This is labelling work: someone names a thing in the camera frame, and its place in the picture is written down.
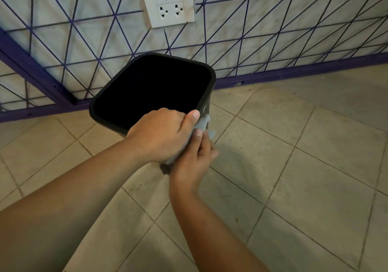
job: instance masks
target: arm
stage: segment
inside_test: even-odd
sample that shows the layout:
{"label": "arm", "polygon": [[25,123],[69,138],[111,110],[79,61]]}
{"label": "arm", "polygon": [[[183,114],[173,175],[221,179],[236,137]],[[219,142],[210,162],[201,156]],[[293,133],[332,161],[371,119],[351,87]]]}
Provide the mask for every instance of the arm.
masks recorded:
{"label": "arm", "polygon": [[62,271],[123,183],[148,162],[176,154],[199,118],[162,108],[127,138],[0,212],[1,271]]}
{"label": "arm", "polygon": [[196,130],[170,175],[171,204],[201,272],[269,272],[198,196],[198,186],[218,155],[205,132]]}

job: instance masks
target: purple frame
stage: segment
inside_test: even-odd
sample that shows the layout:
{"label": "purple frame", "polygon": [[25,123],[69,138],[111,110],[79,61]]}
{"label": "purple frame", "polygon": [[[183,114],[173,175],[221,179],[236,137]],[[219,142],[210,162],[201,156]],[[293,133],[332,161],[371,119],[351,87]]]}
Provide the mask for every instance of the purple frame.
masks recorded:
{"label": "purple frame", "polygon": [[[25,118],[39,117],[39,116],[50,115],[50,114],[55,114],[55,113],[63,113],[63,112],[71,112],[71,111],[75,111],[75,110],[87,109],[89,107],[89,103],[90,103],[90,99],[87,99],[87,97],[88,97],[88,95],[92,95],[93,96],[93,93],[94,93],[93,90],[97,89],[97,88],[91,89],[91,86],[92,86],[92,83],[93,83],[93,80],[94,80],[94,76],[95,76],[95,73],[96,73],[96,70],[97,70],[98,66],[100,65],[106,71],[106,69],[103,66],[101,60],[108,59],[108,58],[102,58],[102,56],[103,56],[103,50],[104,50],[105,44],[107,43],[107,40],[109,38],[109,34],[111,32],[111,29],[112,29],[112,26],[113,26],[114,22],[117,21],[117,23],[118,23],[118,25],[120,27],[120,31],[124,35],[124,38],[125,38],[128,46],[129,46],[129,49],[130,49],[131,53],[130,54],[123,54],[123,55],[120,55],[120,56],[115,56],[115,57],[112,57],[112,58],[122,57],[122,56],[130,56],[130,58],[133,59],[136,56],[144,53],[144,52],[139,52],[138,53],[137,51],[138,51],[139,47],[141,46],[141,44],[143,43],[144,39],[147,37],[147,35],[150,32],[150,30],[148,30],[146,32],[146,34],[143,36],[142,40],[140,41],[139,45],[136,48],[135,48],[135,46],[130,46],[130,44],[128,42],[128,39],[126,37],[126,34],[125,34],[124,30],[122,29],[122,27],[120,25],[118,17],[120,15],[124,15],[124,14],[139,13],[139,12],[142,12],[142,10],[131,11],[131,12],[127,12],[127,13],[118,13],[119,7],[120,7],[120,4],[121,4],[122,0],[119,1],[119,4],[118,4],[118,6],[117,6],[117,8],[115,10],[113,9],[113,7],[112,7],[111,3],[109,2],[109,0],[107,0],[107,2],[109,4],[109,7],[110,7],[110,9],[112,11],[112,14],[101,16],[101,17],[111,17],[113,20],[112,20],[111,27],[109,29],[108,35],[107,35],[107,37],[105,39],[105,43],[104,43],[104,47],[102,49],[102,52],[100,54],[94,54],[93,51],[91,50],[89,44],[85,41],[85,39],[80,34],[80,32],[77,29],[77,27],[75,26],[75,22],[83,21],[83,20],[95,19],[97,17],[95,17],[95,18],[75,19],[75,13],[76,13],[76,10],[77,10],[78,0],[76,0],[75,8],[74,8],[72,17],[69,17],[68,14],[63,9],[63,7],[61,6],[59,0],[55,0],[56,3],[58,4],[58,6],[61,8],[61,10],[66,15],[68,21],[59,22],[59,23],[50,24],[50,25],[57,25],[57,24],[64,24],[64,23],[69,23],[70,24],[70,33],[69,33],[69,37],[68,37],[68,40],[67,40],[66,56],[65,56],[64,62],[59,61],[59,59],[56,57],[56,55],[50,49],[48,49],[46,47],[46,45],[43,44],[43,42],[41,42],[41,43],[59,61],[58,65],[55,65],[55,66],[52,66],[52,67],[63,67],[62,80],[59,82],[56,79],[54,79],[46,71],[46,68],[50,68],[50,67],[42,67],[39,63],[37,63],[30,56],[30,53],[31,53],[31,38],[32,38],[32,36],[35,36],[39,41],[41,41],[39,39],[39,37],[34,33],[34,29],[35,28],[40,28],[40,27],[48,26],[48,25],[33,26],[33,24],[32,24],[32,22],[33,22],[33,10],[34,10],[33,9],[33,0],[32,0],[32,4],[31,4],[31,19],[30,19],[30,22],[28,22],[28,24],[26,22],[22,21],[22,19],[6,3],[5,0],[1,0],[1,1],[22,22],[22,24],[25,26],[25,28],[23,28],[23,29],[7,30],[7,31],[4,31],[4,30],[0,29],[0,60],[3,61],[4,63],[6,63],[10,68],[12,68],[20,76],[22,76],[25,79],[25,81],[28,81],[33,86],[38,88],[43,94],[45,94],[48,98],[50,98],[55,104],[41,106],[41,107],[35,107],[32,103],[29,102],[29,100],[33,100],[33,98],[28,98],[27,88],[26,88],[26,99],[24,99],[24,98],[22,98],[20,96],[19,97],[22,100],[26,101],[27,108],[20,109],[20,110],[9,110],[9,111],[7,111],[5,108],[1,108],[1,103],[0,103],[0,122],[14,121],[14,120],[17,120],[17,119],[25,119]],[[351,21],[343,21],[341,23],[322,25],[323,21],[325,21],[330,15],[332,15],[339,8],[343,7],[343,5],[347,4],[350,1],[350,0],[346,0],[340,6],[338,6],[335,10],[333,10],[330,14],[326,14],[326,10],[327,10],[329,4],[331,3],[331,0],[330,0],[329,3],[327,4],[325,10],[323,11],[320,19],[318,20],[318,22],[314,26],[309,27],[309,28],[304,28],[304,29],[285,31],[284,29],[288,25],[290,25],[295,19],[297,19],[301,14],[303,14],[308,8],[310,8],[313,4],[315,4],[318,1],[318,0],[314,0],[307,8],[305,8],[303,11],[301,11],[295,18],[293,18],[291,21],[289,21],[287,24],[285,24],[285,20],[286,20],[286,17],[287,17],[287,12],[288,12],[288,9],[290,8],[290,5],[292,3],[292,0],[290,0],[289,3],[288,3],[288,9],[287,9],[287,11],[286,11],[286,13],[284,15],[284,18],[283,18],[283,22],[282,22],[280,28],[276,30],[276,32],[274,32],[272,34],[262,34],[262,35],[251,36],[251,37],[248,35],[248,33],[253,28],[255,28],[267,15],[269,15],[283,0],[281,0],[277,5],[275,5],[271,10],[269,10],[269,12],[267,14],[265,14],[265,16],[262,19],[260,19],[248,31],[245,30],[245,22],[246,22],[246,19],[247,19],[247,13],[248,13],[248,7],[249,7],[250,0],[240,0],[241,1],[240,5],[226,19],[226,21],[223,22],[220,25],[220,27],[213,34],[206,34],[206,16],[205,16],[206,5],[207,4],[212,4],[212,3],[218,3],[218,2],[222,2],[222,1],[229,1],[229,0],[214,0],[214,1],[202,0],[201,3],[196,3],[196,5],[198,6],[197,13],[198,13],[198,11],[201,8],[203,8],[204,36],[205,36],[205,42],[204,43],[196,44],[196,45],[190,45],[190,46],[173,47],[173,45],[176,42],[176,40],[178,39],[178,37],[180,36],[182,31],[187,26],[187,24],[185,24],[185,25],[182,26],[182,29],[177,34],[176,38],[174,40],[170,40],[170,42],[169,42],[169,40],[167,38],[166,32],[164,32],[165,37],[166,37],[167,49],[152,50],[152,51],[149,51],[149,52],[158,52],[158,51],[163,51],[164,52],[165,51],[165,54],[167,54],[167,53],[171,54],[171,50],[173,50],[173,49],[198,46],[199,49],[194,54],[194,56],[192,56],[191,59],[195,59],[195,56],[201,51],[201,49],[204,48],[205,49],[205,61],[207,63],[207,61],[208,61],[207,45],[215,44],[215,43],[220,43],[220,42],[226,42],[226,41],[235,41],[235,43],[225,53],[223,53],[220,58],[218,58],[212,64],[212,66],[214,66],[236,44],[239,44],[239,55],[238,55],[238,58],[237,58],[237,65],[234,66],[234,67],[216,69],[216,71],[217,70],[230,70],[230,71],[228,72],[228,74],[224,78],[218,78],[216,80],[215,89],[228,88],[228,87],[233,87],[233,86],[236,86],[236,85],[247,85],[247,84],[253,84],[253,83],[267,82],[267,81],[272,81],[272,80],[280,80],[280,79],[286,79],[286,78],[302,77],[302,76],[306,76],[306,75],[315,75],[315,74],[320,74],[320,73],[335,72],[335,71],[338,71],[338,70],[344,70],[344,69],[349,69],[349,68],[357,68],[357,67],[364,67],[364,66],[368,66],[368,65],[376,65],[376,64],[388,63],[388,53],[383,53],[388,48],[388,42],[384,42],[384,43],[379,44],[379,45],[365,46],[365,45],[368,45],[369,42],[373,41],[377,37],[380,37],[383,34],[385,34],[386,32],[388,32],[388,30],[387,30],[387,31],[384,31],[383,33],[373,37],[375,32],[388,19],[388,15],[378,16],[378,17],[374,17],[374,18],[367,18],[367,19],[359,19],[359,17],[362,14],[364,14],[369,9],[371,9],[372,7],[374,7],[376,4],[380,3],[383,0],[379,0],[379,1],[375,2],[373,5],[369,6],[367,9],[364,10],[364,6],[369,1],[369,0],[366,0],[365,3],[363,4],[363,6],[361,7],[361,9],[357,12],[357,14],[354,16],[354,18]],[[244,19],[244,26],[243,26],[243,29],[242,29],[241,36],[239,38],[235,38],[235,39],[227,39],[227,40],[221,40],[221,41],[218,41],[218,42],[210,42],[211,38],[214,37],[214,35],[221,29],[221,27],[226,24],[226,22],[232,17],[232,15],[245,2],[246,2],[245,19]],[[340,41],[340,39],[346,33],[347,29],[349,29],[349,27],[351,26],[352,23],[357,22],[357,21],[362,21],[362,20],[370,20],[372,22],[366,28],[369,28],[370,26],[373,26],[375,24],[377,25],[377,27],[374,29],[372,34],[369,35],[369,37],[366,40],[364,40],[364,42],[361,45],[359,45],[359,46],[357,46],[355,48],[347,49],[347,50],[334,50],[339,45],[343,44],[347,40],[351,39],[353,36],[356,36],[357,34],[361,33],[362,31],[364,31],[366,29],[366,28],[364,28],[364,29],[358,31],[356,34],[353,34],[351,37],[348,37],[345,40]],[[306,49],[306,46],[307,46],[307,43],[308,43],[309,39],[312,37],[313,33],[315,32],[315,30],[317,28],[326,27],[326,26],[334,26],[334,25],[338,25],[338,28],[335,31],[331,32],[325,38],[323,38],[319,42],[315,43],[313,46],[311,46],[308,49]],[[18,30],[28,30],[30,32],[30,44],[29,44],[29,51],[28,52],[23,50],[9,36],[10,33],[14,32],[14,31],[18,31]],[[276,54],[273,55],[274,49],[275,49],[275,45],[276,45],[277,39],[279,38],[280,34],[287,33],[287,32],[296,32],[296,31],[301,31],[301,30],[305,30],[306,32],[302,36],[298,37],[293,42],[289,43],[286,47],[284,47],[279,52],[277,52]],[[90,81],[89,85],[87,85],[85,87],[83,84],[81,84],[85,88],[85,90],[72,91],[72,93],[74,93],[74,92],[85,92],[85,97],[82,100],[76,99],[73,96],[73,94],[71,92],[69,92],[63,86],[63,77],[64,77],[63,75],[64,75],[64,71],[65,70],[67,70],[79,82],[79,80],[68,69],[69,65],[78,64],[78,63],[67,63],[66,62],[67,52],[68,52],[68,48],[69,48],[70,35],[71,35],[72,31],[79,33],[80,37],[85,42],[87,47],[92,51],[95,59],[91,59],[91,60],[88,60],[88,61],[93,61],[93,62],[96,63],[96,67],[95,67],[95,70],[94,70],[94,73],[93,73],[93,76],[91,78],[91,81]],[[320,44],[323,40],[327,39],[328,37],[330,37],[331,35],[333,35],[337,31],[341,31],[342,35],[341,35],[341,37],[339,39],[337,39],[337,41],[335,42],[335,44],[332,46],[332,48],[329,51],[326,51],[326,52],[321,53],[321,54],[305,55],[310,49],[314,48],[316,45]],[[279,53],[283,52],[286,48],[288,48],[290,45],[294,44],[297,40],[302,38],[307,33],[310,33],[308,35],[309,36],[308,40],[304,44],[304,47],[300,51],[298,56],[296,56],[294,58],[289,58],[289,59],[278,59],[278,60],[275,59],[274,60],[274,58]],[[258,46],[258,48],[253,53],[251,53],[247,58],[245,58],[244,60],[240,60],[241,47],[242,47],[243,40],[244,39],[253,38],[253,37],[262,37],[262,36],[271,36],[271,38],[269,40],[267,40],[261,46]],[[272,47],[272,51],[269,54],[268,60],[266,60],[265,62],[261,62],[261,63],[248,64],[248,65],[245,64],[244,65],[244,62],[247,59],[249,59],[252,55],[254,55],[256,52],[258,52],[272,38],[275,38],[275,44]],[[353,57],[361,48],[370,48],[370,47],[375,47],[376,49],[374,49],[369,55],[362,56],[362,57],[357,57],[357,58]],[[339,60],[324,62],[324,60],[326,59],[326,57],[329,54],[336,53],[336,52],[346,52],[346,54],[343,55]],[[305,65],[305,66],[296,66],[296,63],[297,63],[297,61],[299,59],[301,59],[303,57],[308,57],[308,56],[318,56],[318,58],[312,64]],[[267,66],[268,66],[269,63],[277,62],[277,61],[284,61],[284,62],[288,61],[288,63],[283,68],[281,68],[281,69],[266,71]],[[238,68],[239,67],[246,67],[246,66],[258,66],[259,68],[257,68],[254,73],[250,73],[250,74],[246,74],[246,75],[237,75]]]}

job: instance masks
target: person's left arm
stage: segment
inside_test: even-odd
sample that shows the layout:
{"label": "person's left arm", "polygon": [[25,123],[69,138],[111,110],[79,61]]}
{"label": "person's left arm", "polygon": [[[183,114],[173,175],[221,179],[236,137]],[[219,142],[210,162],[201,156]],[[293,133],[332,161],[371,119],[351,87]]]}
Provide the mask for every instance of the person's left arm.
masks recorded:
{"label": "person's left arm", "polygon": [[127,138],[0,212],[0,271],[62,271],[128,178],[175,155],[199,118],[162,108],[139,120]]}

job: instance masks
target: forearm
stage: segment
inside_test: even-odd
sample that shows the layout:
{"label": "forearm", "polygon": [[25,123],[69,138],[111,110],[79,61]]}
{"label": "forearm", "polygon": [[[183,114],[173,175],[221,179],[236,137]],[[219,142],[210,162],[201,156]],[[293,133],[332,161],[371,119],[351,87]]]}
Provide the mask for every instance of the forearm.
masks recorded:
{"label": "forearm", "polygon": [[172,195],[171,204],[201,272],[268,272],[198,195]]}
{"label": "forearm", "polygon": [[123,140],[0,212],[0,270],[62,271],[115,193],[147,162]]}

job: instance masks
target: person's right arm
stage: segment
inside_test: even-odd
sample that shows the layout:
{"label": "person's right arm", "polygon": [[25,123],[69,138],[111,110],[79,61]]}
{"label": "person's right arm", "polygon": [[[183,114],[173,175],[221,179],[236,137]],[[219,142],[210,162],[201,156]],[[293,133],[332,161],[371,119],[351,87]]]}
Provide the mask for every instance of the person's right arm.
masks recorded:
{"label": "person's right arm", "polygon": [[170,174],[171,204],[191,254],[201,272],[269,272],[198,195],[199,183],[217,155],[208,134],[196,130]]}

